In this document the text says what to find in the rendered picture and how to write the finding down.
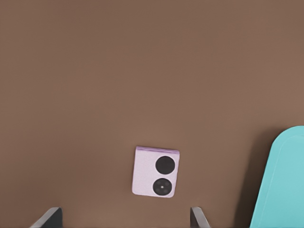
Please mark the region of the pale lilac phone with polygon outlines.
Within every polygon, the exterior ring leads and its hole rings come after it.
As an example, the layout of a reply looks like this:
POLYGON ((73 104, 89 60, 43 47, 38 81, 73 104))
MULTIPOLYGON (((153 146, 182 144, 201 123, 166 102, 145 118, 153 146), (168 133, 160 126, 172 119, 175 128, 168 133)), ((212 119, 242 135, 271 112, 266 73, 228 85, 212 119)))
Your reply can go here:
POLYGON ((178 150, 136 146, 133 194, 172 198, 177 184, 179 161, 178 150))

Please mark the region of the pale blue-green tray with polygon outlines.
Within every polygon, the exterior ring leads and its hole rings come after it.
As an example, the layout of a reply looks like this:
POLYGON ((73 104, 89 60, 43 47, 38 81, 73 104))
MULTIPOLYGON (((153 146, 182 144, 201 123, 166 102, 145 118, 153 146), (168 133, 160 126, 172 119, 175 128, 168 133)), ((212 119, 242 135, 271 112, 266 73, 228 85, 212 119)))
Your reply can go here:
POLYGON ((273 141, 250 228, 304 228, 304 126, 273 141))

